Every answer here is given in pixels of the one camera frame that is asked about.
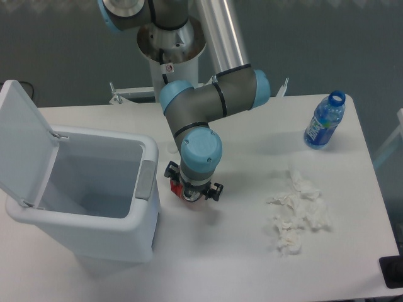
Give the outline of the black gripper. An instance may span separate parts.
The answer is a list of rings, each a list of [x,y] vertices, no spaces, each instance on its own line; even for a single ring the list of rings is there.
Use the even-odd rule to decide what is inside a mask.
[[[182,184],[182,195],[192,195],[199,192],[204,195],[205,200],[213,199],[218,201],[224,189],[222,184],[217,182],[212,184],[210,178],[196,181],[182,177],[179,165],[173,161],[168,163],[164,171],[164,177],[168,178],[175,186]]]

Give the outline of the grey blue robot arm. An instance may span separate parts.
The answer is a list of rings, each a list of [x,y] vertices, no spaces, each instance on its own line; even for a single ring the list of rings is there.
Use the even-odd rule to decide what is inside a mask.
[[[270,84],[247,57],[232,1],[100,1],[104,22],[118,32],[137,28],[137,45],[150,63],[154,95],[161,104],[180,163],[164,175],[171,190],[193,203],[218,200],[212,182],[222,157],[212,121],[264,105]]]

